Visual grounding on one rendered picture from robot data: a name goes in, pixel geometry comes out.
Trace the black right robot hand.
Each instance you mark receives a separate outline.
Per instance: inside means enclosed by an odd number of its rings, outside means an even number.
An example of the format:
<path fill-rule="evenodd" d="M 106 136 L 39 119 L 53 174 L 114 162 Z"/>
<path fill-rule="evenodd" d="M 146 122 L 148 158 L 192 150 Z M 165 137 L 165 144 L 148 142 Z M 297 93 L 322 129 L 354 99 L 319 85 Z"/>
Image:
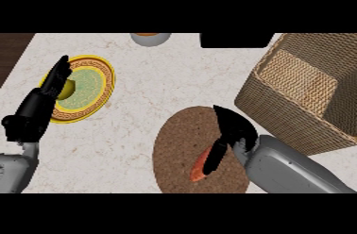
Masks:
<path fill-rule="evenodd" d="M 232 147 L 241 164 L 247 163 L 250 152 L 255 147 L 258 133 L 250 121 L 235 112 L 214 106 L 220 137 L 217 138 L 204 162 L 202 173 L 207 176 L 219 167 L 227 147 Z"/>

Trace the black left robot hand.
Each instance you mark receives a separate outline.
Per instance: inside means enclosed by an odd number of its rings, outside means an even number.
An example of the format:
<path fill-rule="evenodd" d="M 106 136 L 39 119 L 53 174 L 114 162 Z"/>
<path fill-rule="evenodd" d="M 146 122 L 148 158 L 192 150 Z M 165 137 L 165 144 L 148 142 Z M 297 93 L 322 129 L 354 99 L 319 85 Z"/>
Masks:
<path fill-rule="evenodd" d="M 68 55 L 56 62 L 39 88 L 21 102 L 14 115 L 2 120 L 9 142 L 39 142 L 49 126 L 56 100 L 71 75 Z"/>

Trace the round brown cork placemat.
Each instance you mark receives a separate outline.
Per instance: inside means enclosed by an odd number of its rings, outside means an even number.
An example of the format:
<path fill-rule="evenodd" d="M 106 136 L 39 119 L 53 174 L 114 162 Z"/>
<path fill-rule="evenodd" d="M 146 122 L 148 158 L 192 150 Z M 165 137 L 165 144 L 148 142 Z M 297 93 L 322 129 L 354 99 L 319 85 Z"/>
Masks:
<path fill-rule="evenodd" d="M 213 107 L 180 110 L 165 121 L 154 145 L 154 173 L 163 192 L 241 193 L 250 180 L 244 167 L 227 148 L 217 169 L 201 180 L 191 181 L 192 166 L 220 137 Z"/>

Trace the orange sweet potato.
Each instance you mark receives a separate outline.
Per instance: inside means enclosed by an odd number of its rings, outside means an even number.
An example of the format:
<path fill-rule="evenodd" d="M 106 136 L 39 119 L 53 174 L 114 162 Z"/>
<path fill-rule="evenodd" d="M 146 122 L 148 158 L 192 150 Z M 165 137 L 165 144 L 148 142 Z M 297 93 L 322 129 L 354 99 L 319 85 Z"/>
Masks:
<path fill-rule="evenodd" d="M 199 157 L 196 158 L 195 164 L 192 166 L 192 171 L 191 171 L 191 181 L 196 182 L 199 181 L 204 177 L 204 164 L 207 161 L 207 157 L 210 156 L 213 147 L 208 147 L 204 152 L 201 153 Z"/>

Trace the woven wicker basket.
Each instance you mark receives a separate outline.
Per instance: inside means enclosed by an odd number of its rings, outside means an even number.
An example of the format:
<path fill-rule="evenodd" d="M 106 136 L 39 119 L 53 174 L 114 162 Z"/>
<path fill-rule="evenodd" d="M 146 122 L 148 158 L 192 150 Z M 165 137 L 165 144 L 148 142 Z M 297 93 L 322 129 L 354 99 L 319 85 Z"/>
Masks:
<path fill-rule="evenodd" d="M 357 33 L 285 33 L 235 105 L 298 152 L 357 146 Z"/>

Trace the yellow-green fruit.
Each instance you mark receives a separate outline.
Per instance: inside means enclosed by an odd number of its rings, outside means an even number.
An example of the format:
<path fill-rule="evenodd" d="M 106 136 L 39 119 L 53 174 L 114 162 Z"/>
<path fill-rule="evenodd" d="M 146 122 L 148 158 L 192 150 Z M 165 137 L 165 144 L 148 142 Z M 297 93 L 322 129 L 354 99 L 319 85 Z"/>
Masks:
<path fill-rule="evenodd" d="M 75 81 L 68 80 L 64 84 L 64 89 L 58 96 L 58 99 L 65 100 L 74 94 L 74 92 L 75 92 Z"/>

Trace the yellow patterned plate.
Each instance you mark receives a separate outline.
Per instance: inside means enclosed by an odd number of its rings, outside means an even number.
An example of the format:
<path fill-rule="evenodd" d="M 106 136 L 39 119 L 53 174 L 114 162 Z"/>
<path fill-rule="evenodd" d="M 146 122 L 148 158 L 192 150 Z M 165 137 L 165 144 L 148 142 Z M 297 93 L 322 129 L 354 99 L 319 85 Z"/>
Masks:
<path fill-rule="evenodd" d="M 56 101 L 50 122 L 75 123 L 101 110 L 115 89 L 115 68 L 96 55 L 80 55 L 70 59 L 73 73 L 68 79 L 75 84 L 70 97 Z"/>

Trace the grey bowl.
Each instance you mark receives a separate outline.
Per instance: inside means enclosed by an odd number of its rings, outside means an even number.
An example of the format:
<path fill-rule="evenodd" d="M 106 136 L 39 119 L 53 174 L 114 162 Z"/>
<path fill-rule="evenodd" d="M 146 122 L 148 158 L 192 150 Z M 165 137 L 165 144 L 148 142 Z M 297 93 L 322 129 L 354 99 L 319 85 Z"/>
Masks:
<path fill-rule="evenodd" d="M 170 33 L 158 33 L 155 35 L 140 35 L 137 33 L 130 34 L 133 41 L 146 47 L 161 45 L 170 38 Z"/>

